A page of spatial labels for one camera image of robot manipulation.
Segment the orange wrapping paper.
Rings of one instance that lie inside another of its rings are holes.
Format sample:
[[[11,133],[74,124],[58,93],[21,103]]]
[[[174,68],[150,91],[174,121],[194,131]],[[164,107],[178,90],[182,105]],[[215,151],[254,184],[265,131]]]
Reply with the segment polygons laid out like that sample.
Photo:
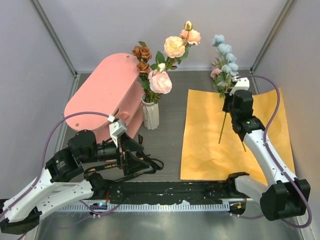
[[[279,92],[279,110],[267,134],[281,159],[295,173],[281,88]],[[226,180],[229,174],[246,172],[266,185],[267,180],[259,163],[247,147],[245,151],[240,138],[233,131],[229,114],[226,116],[219,143],[225,116],[222,111],[223,103],[224,99],[219,97],[219,93],[188,90],[180,179],[220,181]],[[253,95],[253,115],[266,126],[274,113],[276,103],[276,90]]]

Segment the mauve rose stem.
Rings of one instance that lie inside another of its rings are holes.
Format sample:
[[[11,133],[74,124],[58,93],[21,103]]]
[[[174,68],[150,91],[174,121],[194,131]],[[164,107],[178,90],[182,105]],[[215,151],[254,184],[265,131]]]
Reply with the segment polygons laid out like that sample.
[[[219,93],[219,97],[224,99],[225,92],[235,85],[234,79],[238,72],[235,71],[235,74],[232,74],[232,71],[224,71],[229,70],[229,66],[223,67],[223,64],[218,63],[218,61],[214,61],[212,65],[215,67],[210,73],[210,77],[213,80],[212,87],[215,92]]]

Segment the light pink peony stem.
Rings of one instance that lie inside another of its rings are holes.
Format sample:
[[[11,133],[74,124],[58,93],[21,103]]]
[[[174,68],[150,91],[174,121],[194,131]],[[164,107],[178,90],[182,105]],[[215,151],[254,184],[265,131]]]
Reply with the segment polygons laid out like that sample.
[[[155,70],[152,70],[147,75],[149,81],[149,91],[145,99],[149,103],[158,103],[158,100],[162,98],[162,95],[168,94],[172,90],[172,81],[165,71],[166,64],[160,63]]]

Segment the brown rose stem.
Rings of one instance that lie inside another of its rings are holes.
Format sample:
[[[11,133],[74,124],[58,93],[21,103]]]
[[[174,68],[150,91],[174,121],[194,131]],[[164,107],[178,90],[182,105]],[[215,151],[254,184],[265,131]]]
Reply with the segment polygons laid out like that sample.
[[[138,43],[139,45],[136,45],[131,52],[138,60],[136,68],[145,94],[142,99],[146,103],[153,103],[155,94],[151,91],[149,80],[149,73],[152,70],[149,60],[152,59],[152,53],[145,42],[139,41]]]

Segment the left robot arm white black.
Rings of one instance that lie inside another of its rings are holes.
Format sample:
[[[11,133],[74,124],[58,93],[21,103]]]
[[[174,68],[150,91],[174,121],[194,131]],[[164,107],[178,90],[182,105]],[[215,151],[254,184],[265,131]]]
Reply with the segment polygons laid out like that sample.
[[[68,141],[68,146],[47,161],[34,182],[11,199],[1,202],[4,234],[23,235],[41,220],[75,201],[102,199],[107,184],[100,171],[123,170],[122,181],[143,174],[151,166],[144,147],[123,133],[118,143],[97,143],[95,134],[82,130]]]

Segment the blue flower stem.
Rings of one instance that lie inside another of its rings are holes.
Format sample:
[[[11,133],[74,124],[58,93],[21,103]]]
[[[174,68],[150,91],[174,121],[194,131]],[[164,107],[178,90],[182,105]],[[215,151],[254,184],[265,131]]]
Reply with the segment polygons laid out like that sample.
[[[212,87],[219,93],[219,97],[224,99],[225,93],[234,85],[233,80],[238,74],[239,66],[236,64],[237,58],[232,53],[232,46],[225,42],[222,34],[216,34],[211,40],[211,45],[215,47],[218,56],[212,62],[214,67],[210,74],[213,80]]]

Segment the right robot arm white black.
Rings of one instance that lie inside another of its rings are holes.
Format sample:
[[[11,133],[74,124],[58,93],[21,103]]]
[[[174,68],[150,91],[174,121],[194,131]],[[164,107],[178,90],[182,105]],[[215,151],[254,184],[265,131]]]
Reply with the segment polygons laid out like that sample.
[[[311,187],[298,179],[273,147],[265,126],[253,115],[253,95],[249,90],[225,93],[222,110],[231,116],[233,131],[252,152],[267,184],[240,173],[226,184],[226,193],[233,198],[240,194],[259,203],[266,219],[275,221],[302,216],[306,213]]]

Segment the peach rose stem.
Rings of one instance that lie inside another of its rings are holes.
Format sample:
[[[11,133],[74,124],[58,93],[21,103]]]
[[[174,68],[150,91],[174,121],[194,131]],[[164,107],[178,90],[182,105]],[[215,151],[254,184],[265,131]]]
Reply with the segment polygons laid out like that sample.
[[[190,48],[198,46],[200,42],[201,34],[187,20],[179,36],[169,36],[165,39],[163,52],[166,57],[162,52],[158,51],[155,63],[150,66],[151,69],[158,70],[159,72],[175,70],[188,57]]]

